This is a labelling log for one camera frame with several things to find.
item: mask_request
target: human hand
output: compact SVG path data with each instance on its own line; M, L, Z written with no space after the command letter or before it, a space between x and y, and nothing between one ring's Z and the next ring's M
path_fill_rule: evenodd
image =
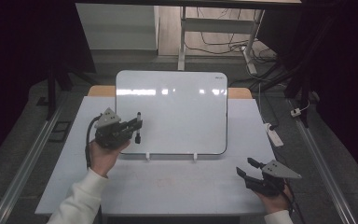
M130 144L130 140L116 149L103 148L95 141L89 143L91 170L96 174L107 177L107 173L115 165L120 152Z
M287 200L281 194L279 194L278 196L267 197L255 191L254 193L260 198L268 214L287 210L289 208L289 202L287 202ZM285 193L287 197L292 200L293 196L286 185L284 185L283 193Z

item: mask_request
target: wall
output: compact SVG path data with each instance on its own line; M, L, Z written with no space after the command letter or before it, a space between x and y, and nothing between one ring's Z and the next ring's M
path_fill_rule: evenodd
M76 4L90 49L158 48L158 7Z

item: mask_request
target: white tabletop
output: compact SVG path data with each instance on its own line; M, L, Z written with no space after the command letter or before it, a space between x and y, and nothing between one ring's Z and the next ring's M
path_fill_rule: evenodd
M52 214L67 190L87 172L84 147L91 120L114 97L85 97L45 192L36 208ZM107 216L244 216L263 213L255 194L236 174L260 178L247 158L268 162L273 152L255 100L228 100L227 150L214 160L131 160L120 157L108 174L102 208Z

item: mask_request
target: whiteboard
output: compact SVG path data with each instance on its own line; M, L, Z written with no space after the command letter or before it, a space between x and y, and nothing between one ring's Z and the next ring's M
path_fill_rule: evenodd
M226 75L122 71L116 86L116 112L122 121L136 118L138 112L143 120L141 144L132 142L124 154L220 155L226 151Z

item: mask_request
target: aluminum rail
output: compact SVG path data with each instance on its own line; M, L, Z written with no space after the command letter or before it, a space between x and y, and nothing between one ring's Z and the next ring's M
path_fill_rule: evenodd
M257 1L257 0L75 0L76 3L113 4L136 6L169 7L221 7L272 10L331 10L342 5L344 0L331 0L321 4L301 3L301 1Z
M291 108L293 108L290 100L287 100L287 103L291 106ZM342 223L356 224L357 222L352 210L348 205L348 202L345 199L345 196L342 193L336 179L333 177L333 174L331 173L321 150L316 144L310 129L306 128L300 119L296 119L296 125L307 145L308 150L310 151L310 155L312 156L313 162L321 175L322 181L324 182L324 185L333 200L334 206L341 217Z
M43 147L48 141L48 136L54 128L55 123L57 122L58 117L62 112L62 108L68 99L68 92L63 91L59 97L58 107L55 113L52 115L50 120L47 120L43 125L42 130L39 135L36 137L33 145L28 151L25 159L22 161L22 164L11 181L5 195L3 196L0 202L0 223L6 223L8 217L10 216L11 211L13 210L16 201L19 199L22 189L24 188L28 177L34 169L34 165L39 158L40 153L42 152Z

